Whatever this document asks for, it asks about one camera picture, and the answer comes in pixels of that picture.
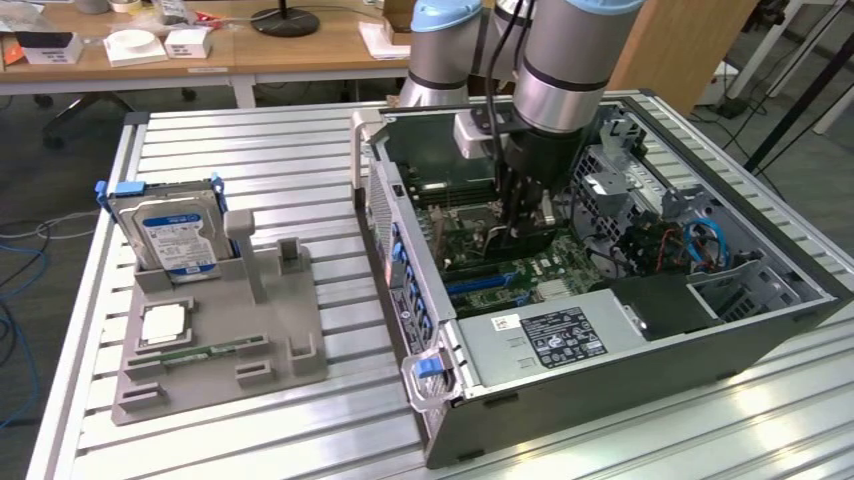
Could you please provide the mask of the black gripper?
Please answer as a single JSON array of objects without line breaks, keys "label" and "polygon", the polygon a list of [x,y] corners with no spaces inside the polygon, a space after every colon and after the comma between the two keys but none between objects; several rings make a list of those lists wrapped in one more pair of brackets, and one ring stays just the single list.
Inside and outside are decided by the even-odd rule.
[{"label": "black gripper", "polygon": [[510,134],[498,160],[501,222],[511,236],[525,236],[546,224],[543,206],[561,193],[586,138],[579,129],[551,134],[531,129]]}]

